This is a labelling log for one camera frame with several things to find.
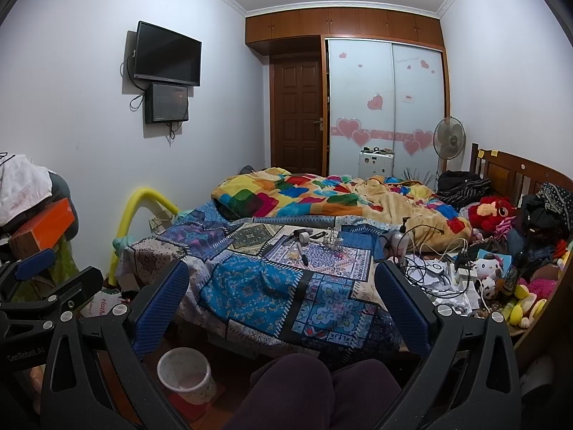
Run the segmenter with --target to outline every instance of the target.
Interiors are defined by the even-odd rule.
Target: door handle
[[[320,129],[320,130],[323,130],[323,129],[324,129],[324,126],[323,126],[323,119],[322,119],[322,118],[320,118],[320,119],[319,119],[319,120],[317,120],[317,121],[313,121],[313,123],[314,123],[314,124],[318,124],[318,125],[319,125],[319,129]]]

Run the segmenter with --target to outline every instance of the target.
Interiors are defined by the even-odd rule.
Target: orange box
[[[73,221],[72,208],[67,198],[52,202],[12,235],[10,249],[16,257],[22,259],[41,250],[51,249]]]

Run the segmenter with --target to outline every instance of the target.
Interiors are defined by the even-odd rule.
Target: colorful patchwork quilt
[[[472,229],[450,205],[419,182],[386,183],[349,176],[323,178],[290,174],[281,168],[232,176],[211,194],[229,220],[264,216],[357,215],[391,225],[408,217],[414,241],[442,251],[456,239],[469,240]]]
[[[305,266],[293,256],[289,236],[307,228],[309,219],[317,228],[341,229],[342,243],[329,248],[320,239],[310,242]],[[180,314],[272,357],[302,352],[338,367],[400,347],[374,287],[374,269],[383,260],[378,237],[396,227],[361,216],[207,221],[197,210],[176,221],[122,252],[120,281],[133,273],[150,284],[171,260],[183,260],[190,283]]]

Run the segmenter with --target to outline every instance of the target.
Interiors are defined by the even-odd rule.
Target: floor
[[[248,359],[214,346],[208,343],[207,334],[204,330],[193,325],[179,330],[170,329],[159,347],[153,353],[145,356],[143,360],[150,375],[156,380],[158,387],[165,392],[166,396],[170,392],[157,378],[157,362],[165,352],[181,346],[193,347],[193,349],[202,352],[211,364],[215,382],[225,387],[225,392],[213,403],[213,406],[199,420],[188,422],[189,426],[193,430],[219,430],[231,418],[247,395],[251,373],[271,359],[265,356],[259,356],[254,360]],[[100,362],[119,412],[131,422],[140,423],[121,388],[107,353],[100,353]]]

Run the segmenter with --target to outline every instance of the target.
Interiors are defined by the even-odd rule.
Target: wooden door
[[[283,11],[271,14],[273,39],[297,37],[299,34],[299,11]]]
[[[389,37],[388,11],[385,9],[359,8],[360,35]]]
[[[245,43],[270,40],[271,15],[263,14],[247,18],[245,21]]]
[[[323,159],[320,59],[275,59],[273,71],[273,166],[291,173],[320,175]]]
[[[329,27],[328,8],[299,11],[299,35],[330,34]]]
[[[439,19],[415,15],[418,41],[443,47],[442,27]]]
[[[412,13],[389,11],[388,24],[390,25],[390,35],[392,37],[396,37],[396,39],[418,41],[416,21]]]
[[[360,34],[357,8],[330,8],[328,17],[331,34]]]

